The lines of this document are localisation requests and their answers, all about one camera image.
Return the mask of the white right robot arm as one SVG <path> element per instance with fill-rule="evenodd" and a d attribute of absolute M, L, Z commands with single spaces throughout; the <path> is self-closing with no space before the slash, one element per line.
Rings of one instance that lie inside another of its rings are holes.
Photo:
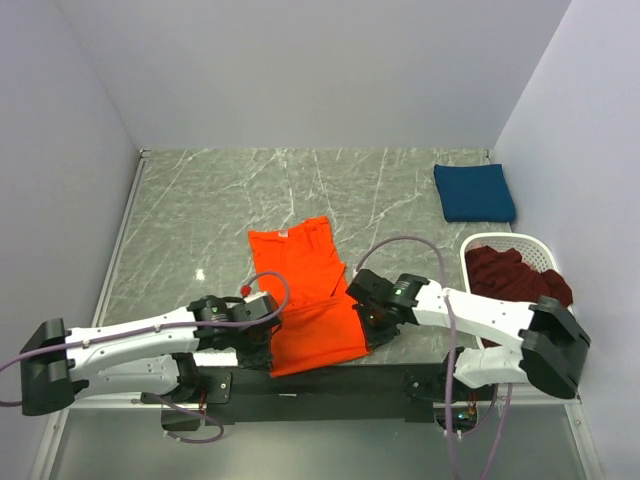
<path fill-rule="evenodd" d="M 460 399 L 486 385 L 528 383 L 564 400 L 576 397 L 591 339 L 558 300 L 534 303 L 491 299 L 403 274 L 391 282 L 360 270 L 347 288 L 365 334 L 397 333 L 410 323 L 448 329 L 492 342 L 466 347 L 439 374 L 444 395 Z"/>

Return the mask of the orange t shirt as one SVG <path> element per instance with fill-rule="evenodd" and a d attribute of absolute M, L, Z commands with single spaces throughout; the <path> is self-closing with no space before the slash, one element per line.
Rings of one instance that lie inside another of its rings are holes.
<path fill-rule="evenodd" d="M 349 362 L 369 353 L 354 300 L 346 294 L 329 219 L 309 218 L 278 231 L 248 232 L 258 280 L 285 308 L 271 340 L 271 375 L 283 377 Z"/>

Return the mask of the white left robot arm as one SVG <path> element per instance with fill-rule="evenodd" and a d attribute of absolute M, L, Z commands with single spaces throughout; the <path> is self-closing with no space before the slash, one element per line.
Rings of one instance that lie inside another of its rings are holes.
<path fill-rule="evenodd" d="M 156 317 L 96 328 L 42 323 L 20 352 L 21 412 L 41 416 L 106 394 L 197 400 L 207 382 L 194 355 L 232 349 L 245 368 L 271 367 L 271 331 L 282 308 L 268 293 L 202 297 Z"/>

